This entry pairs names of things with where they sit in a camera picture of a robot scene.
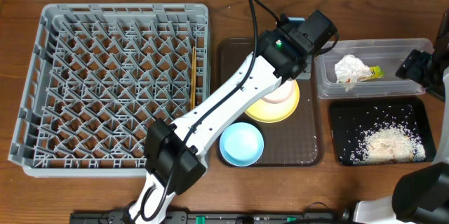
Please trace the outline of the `yellow green snack wrapper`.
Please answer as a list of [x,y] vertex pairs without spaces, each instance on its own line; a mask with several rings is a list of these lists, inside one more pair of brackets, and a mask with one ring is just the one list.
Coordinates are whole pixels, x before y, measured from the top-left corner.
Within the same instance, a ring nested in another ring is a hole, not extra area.
[[384,76],[384,72],[379,66],[369,67],[370,74],[358,78],[358,81],[367,81],[371,79],[379,79]]

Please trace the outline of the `pink shallow bowl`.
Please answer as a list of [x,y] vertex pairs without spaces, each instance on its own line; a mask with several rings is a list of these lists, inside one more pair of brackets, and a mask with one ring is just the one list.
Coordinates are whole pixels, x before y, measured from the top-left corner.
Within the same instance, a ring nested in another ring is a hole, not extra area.
[[291,97],[294,90],[295,90],[294,81],[287,80],[286,82],[281,84],[276,90],[262,97],[262,100],[271,104],[282,103],[287,101],[287,99]]

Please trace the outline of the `white tissue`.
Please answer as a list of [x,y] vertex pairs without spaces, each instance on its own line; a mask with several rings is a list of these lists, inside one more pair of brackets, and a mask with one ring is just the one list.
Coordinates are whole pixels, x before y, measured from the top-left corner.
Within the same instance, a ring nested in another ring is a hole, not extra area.
[[345,87],[345,91],[355,87],[360,79],[366,79],[372,76],[369,66],[365,65],[362,60],[352,54],[345,55],[334,66],[337,83],[341,83]]

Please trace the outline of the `yellow round plate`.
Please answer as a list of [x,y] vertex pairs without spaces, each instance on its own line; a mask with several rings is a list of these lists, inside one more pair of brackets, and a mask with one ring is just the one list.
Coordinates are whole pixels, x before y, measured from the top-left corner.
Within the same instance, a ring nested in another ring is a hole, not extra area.
[[297,108],[300,101],[300,89],[296,80],[293,80],[295,90],[287,101],[271,104],[259,99],[252,104],[245,113],[252,119],[264,123],[275,123],[289,117]]

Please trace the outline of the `light blue bowl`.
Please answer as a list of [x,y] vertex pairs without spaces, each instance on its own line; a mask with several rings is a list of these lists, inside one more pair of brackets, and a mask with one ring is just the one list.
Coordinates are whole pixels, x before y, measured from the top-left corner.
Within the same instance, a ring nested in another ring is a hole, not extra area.
[[264,138],[260,130],[252,124],[237,122],[222,132],[219,150],[228,164],[237,167],[250,166],[262,156]]

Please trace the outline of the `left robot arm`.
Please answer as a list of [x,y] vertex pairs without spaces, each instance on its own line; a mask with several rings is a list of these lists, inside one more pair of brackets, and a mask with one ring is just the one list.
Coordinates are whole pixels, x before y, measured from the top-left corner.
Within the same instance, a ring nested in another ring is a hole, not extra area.
[[319,43],[320,21],[311,14],[296,25],[290,20],[257,40],[255,50],[209,98],[171,124],[157,119],[145,139],[146,182],[128,210],[134,223],[161,223],[166,208],[206,172],[205,155],[216,138],[246,109],[294,80]]

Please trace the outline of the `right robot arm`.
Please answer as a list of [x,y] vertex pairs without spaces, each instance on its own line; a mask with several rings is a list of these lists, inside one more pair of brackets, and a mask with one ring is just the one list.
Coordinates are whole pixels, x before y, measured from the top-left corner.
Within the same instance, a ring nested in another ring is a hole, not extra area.
[[439,146],[431,166],[404,175],[394,193],[360,201],[344,211],[348,223],[448,222],[448,12],[443,14],[434,52],[413,50],[396,71],[445,103]]

